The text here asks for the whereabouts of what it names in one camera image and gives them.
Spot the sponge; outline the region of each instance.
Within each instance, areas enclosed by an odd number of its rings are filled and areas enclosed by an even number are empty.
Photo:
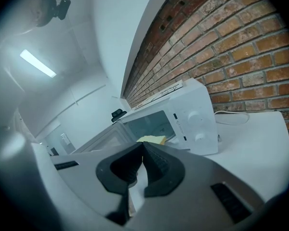
[[[166,141],[166,136],[143,136],[137,142],[150,142],[155,144],[164,144]]]

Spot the white cable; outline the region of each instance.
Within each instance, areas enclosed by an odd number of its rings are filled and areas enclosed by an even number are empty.
[[[243,114],[243,115],[246,115],[247,116],[247,120],[246,122],[242,123],[242,124],[231,124],[231,123],[225,123],[225,122],[218,122],[216,121],[216,123],[219,123],[219,124],[225,124],[225,125],[231,125],[231,126],[239,126],[239,125],[243,125],[245,123],[247,123],[250,119],[250,115],[248,113],[245,113],[245,112],[233,112],[233,111],[223,111],[223,110],[220,110],[220,111],[216,111],[214,113],[214,115],[216,115],[217,113],[227,113],[227,114]]]

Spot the white microwave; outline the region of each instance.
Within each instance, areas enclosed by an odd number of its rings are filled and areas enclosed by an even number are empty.
[[[144,100],[74,153],[106,149],[146,136],[166,136],[165,144],[191,153],[218,152],[218,134],[207,88],[191,78]]]

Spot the ceiling light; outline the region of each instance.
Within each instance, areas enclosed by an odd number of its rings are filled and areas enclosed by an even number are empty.
[[[23,50],[23,52],[20,53],[20,57],[25,59],[28,63],[30,63],[31,65],[36,67],[39,71],[42,71],[44,74],[48,75],[51,78],[57,75],[54,71],[46,67],[43,63],[41,63],[34,55],[32,55],[27,50]]]

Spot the white ceiling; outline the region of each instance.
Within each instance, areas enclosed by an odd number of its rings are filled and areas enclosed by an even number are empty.
[[[71,0],[63,21],[53,18],[48,25],[17,36],[6,45],[11,73],[26,93],[34,95],[51,90],[71,75],[99,62],[91,0]],[[50,78],[20,58],[24,49],[57,75]]]

